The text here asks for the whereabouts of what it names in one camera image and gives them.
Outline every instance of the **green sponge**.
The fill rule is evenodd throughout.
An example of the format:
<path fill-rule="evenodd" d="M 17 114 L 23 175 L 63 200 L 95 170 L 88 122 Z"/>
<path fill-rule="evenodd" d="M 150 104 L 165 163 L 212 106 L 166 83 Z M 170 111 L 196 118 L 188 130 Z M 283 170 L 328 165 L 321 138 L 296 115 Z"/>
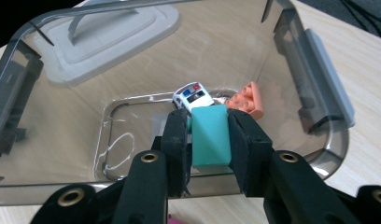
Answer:
<path fill-rule="evenodd" d="M 229 165 L 232 155 L 226 105 L 193 108 L 191 139 L 193 167 Z"/>

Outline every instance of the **pink object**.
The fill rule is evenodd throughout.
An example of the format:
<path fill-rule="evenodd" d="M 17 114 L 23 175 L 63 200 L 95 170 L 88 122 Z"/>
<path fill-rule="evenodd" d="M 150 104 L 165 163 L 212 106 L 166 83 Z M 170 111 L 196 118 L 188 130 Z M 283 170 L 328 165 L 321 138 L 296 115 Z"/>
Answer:
<path fill-rule="evenodd" d="M 173 218 L 171 214 L 168 215 L 168 224 L 184 224 L 183 222 Z"/>
<path fill-rule="evenodd" d="M 254 119 L 260 119 L 263 116 L 260 87 L 254 81 L 249 82 L 242 90 L 227 100 L 225 105 L 231 109 L 247 112 Z"/>

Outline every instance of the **clear plastic bin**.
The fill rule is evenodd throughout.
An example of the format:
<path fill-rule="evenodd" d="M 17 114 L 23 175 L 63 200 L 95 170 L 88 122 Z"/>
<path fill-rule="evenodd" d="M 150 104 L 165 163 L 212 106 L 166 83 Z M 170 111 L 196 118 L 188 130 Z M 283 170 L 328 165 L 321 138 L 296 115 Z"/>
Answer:
<path fill-rule="evenodd" d="M 218 104 L 257 81 L 264 107 L 257 122 L 274 149 L 305 156 L 321 178 L 332 175 L 346 155 L 354 111 L 316 34 L 290 2 L 278 2 L 146 5 L 160 11 L 163 26 L 139 43 L 137 29 L 105 35 L 129 25 L 121 16 L 147 10 L 129 2 L 53 11 L 24 24 L 0 61 L 0 205 L 41 204 L 70 183 L 98 190 L 126 176 L 132 157 L 162 134 L 173 92 L 193 81 Z M 159 19 L 150 17 L 140 27 Z M 74 18 L 77 38 L 67 44 L 62 32 Z M 189 191 L 239 188 L 232 174 L 193 172 Z"/>

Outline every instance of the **wooden table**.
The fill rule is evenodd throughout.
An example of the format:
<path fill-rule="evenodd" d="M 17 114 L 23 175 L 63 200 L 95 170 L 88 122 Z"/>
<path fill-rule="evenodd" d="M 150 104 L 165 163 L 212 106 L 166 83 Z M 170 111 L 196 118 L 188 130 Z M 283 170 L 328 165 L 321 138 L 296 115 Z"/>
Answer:
<path fill-rule="evenodd" d="M 326 183 L 350 195 L 381 185 L 381 39 L 293 1 L 305 27 L 322 39 L 356 111 L 350 147 Z M 0 223 L 29 223 L 39 206 L 0 207 Z M 262 199 L 243 195 L 169 201 L 169 213 L 186 223 L 267 223 Z"/>

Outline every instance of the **toy car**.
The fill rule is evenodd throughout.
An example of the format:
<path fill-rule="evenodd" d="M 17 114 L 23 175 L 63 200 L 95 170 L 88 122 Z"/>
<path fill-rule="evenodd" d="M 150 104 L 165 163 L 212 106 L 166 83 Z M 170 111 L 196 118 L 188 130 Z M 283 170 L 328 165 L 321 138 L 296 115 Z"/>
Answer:
<path fill-rule="evenodd" d="M 213 105 L 214 99 L 200 82 L 192 82 L 173 94 L 173 102 L 176 108 L 186 108 L 191 114 L 194 107 Z"/>

